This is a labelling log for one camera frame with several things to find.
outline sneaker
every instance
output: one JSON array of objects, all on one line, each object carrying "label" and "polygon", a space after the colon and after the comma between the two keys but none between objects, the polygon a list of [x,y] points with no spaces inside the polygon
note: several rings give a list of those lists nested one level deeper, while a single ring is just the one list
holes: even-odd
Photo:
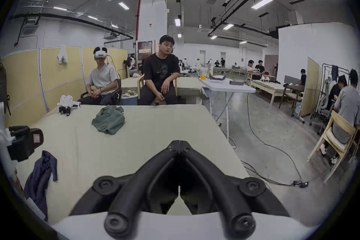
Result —
[{"label": "sneaker", "polygon": [[338,159],[337,155],[335,155],[334,157],[332,157],[332,158],[330,159],[330,164],[335,165],[336,162],[337,162],[337,159]]},{"label": "sneaker", "polygon": [[321,146],[320,146],[320,151],[321,151],[321,155],[322,155],[322,156],[325,156],[325,155],[326,155],[326,151],[327,151],[327,150],[328,150],[328,149],[325,148],[324,143],[321,144]]}]

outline black pants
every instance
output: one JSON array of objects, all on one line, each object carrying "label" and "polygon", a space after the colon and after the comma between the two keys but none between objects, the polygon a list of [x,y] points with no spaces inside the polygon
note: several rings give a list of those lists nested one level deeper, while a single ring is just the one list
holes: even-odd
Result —
[{"label": "black pants", "polygon": [[[162,86],[162,83],[155,85],[156,90],[161,92],[161,86]],[[165,94],[163,93],[162,95],[165,98],[166,105],[178,103],[178,98],[176,96],[175,87],[174,87],[173,83],[170,84],[169,91]],[[156,98],[156,96],[153,93],[153,91],[151,91],[149,89],[149,87],[145,85],[140,90],[140,99],[138,101],[138,105],[151,105],[151,103],[155,100],[155,98]]]},{"label": "black pants", "polygon": [[98,98],[92,98],[91,96],[80,98],[78,102],[82,105],[116,105],[118,95],[117,94],[108,94],[100,95]]}]

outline vr headset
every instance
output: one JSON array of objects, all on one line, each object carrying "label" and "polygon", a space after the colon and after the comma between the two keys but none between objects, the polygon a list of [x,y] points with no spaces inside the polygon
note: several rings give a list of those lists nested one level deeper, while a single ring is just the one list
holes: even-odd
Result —
[{"label": "vr headset", "polygon": [[96,51],[94,54],[94,60],[96,59],[106,59],[106,51],[103,48],[100,48],[99,51]]}]

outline dark blue cloth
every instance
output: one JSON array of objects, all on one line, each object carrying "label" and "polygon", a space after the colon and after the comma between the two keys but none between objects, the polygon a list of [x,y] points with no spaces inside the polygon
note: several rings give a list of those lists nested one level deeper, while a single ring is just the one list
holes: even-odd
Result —
[{"label": "dark blue cloth", "polygon": [[44,213],[47,221],[46,189],[52,173],[53,181],[58,180],[58,161],[49,152],[43,150],[41,158],[35,162],[34,170],[26,180],[25,198],[31,198],[36,206]]}]

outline red pipe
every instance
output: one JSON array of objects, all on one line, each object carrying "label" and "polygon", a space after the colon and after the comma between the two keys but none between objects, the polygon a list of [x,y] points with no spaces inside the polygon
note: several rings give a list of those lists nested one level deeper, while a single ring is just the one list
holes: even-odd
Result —
[{"label": "red pipe", "polygon": [[141,2],[141,0],[139,0],[138,3],[137,3],[135,41],[137,41],[137,34],[138,34],[138,32],[139,32],[140,2]]}]

